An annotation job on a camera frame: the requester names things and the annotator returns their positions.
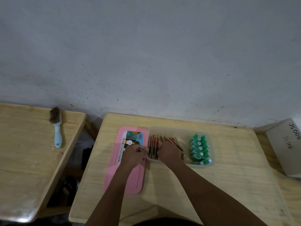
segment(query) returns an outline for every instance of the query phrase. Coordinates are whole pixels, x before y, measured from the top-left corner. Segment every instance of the pink tray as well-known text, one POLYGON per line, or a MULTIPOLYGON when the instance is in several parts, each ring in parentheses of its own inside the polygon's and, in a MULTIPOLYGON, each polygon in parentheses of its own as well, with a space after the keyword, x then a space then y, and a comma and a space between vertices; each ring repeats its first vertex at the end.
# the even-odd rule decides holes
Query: pink tray
MULTIPOLYGON (((143 145, 147 146, 148 143, 148 130, 143 128, 137 128, 137 127, 130 127, 130 126, 122 126, 117 133, 117 137, 115 139, 114 148, 111 154, 111 158, 109 161, 109 165, 106 171, 106 176, 104 178, 103 187, 106 190, 109 186, 113 175, 115 174, 117 168, 119 167, 118 157, 121 152, 121 144, 122 139, 124 137, 125 132, 127 131, 133 131, 133 132, 140 132, 143 134, 143 145)), ((135 167, 132 172, 130 173, 130 176, 126 183, 126 189, 125 194, 138 194, 142 190, 143 185, 143 178, 144 178, 144 171, 145 171, 145 162, 146 157, 142 160, 141 164, 135 167)))

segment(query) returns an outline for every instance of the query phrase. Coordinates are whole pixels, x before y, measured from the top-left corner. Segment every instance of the brush bristles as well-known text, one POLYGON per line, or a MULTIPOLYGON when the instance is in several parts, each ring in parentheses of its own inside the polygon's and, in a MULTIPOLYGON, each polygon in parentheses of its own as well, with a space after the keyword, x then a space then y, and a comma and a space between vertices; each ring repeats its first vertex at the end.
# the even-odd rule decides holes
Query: brush bristles
POLYGON ((50 110, 50 119, 51 124, 56 124, 61 121, 61 110, 58 107, 54 107, 50 110))

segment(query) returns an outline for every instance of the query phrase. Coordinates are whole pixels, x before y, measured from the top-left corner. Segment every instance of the right hand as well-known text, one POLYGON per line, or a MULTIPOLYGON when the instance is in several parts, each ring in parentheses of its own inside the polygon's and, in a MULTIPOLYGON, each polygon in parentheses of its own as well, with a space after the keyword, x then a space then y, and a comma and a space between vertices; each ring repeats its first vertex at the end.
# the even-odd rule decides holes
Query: right hand
POLYGON ((181 160, 182 152, 171 142, 164 142, 159 146, 158 157, 167 166, 170 162, 181 160))

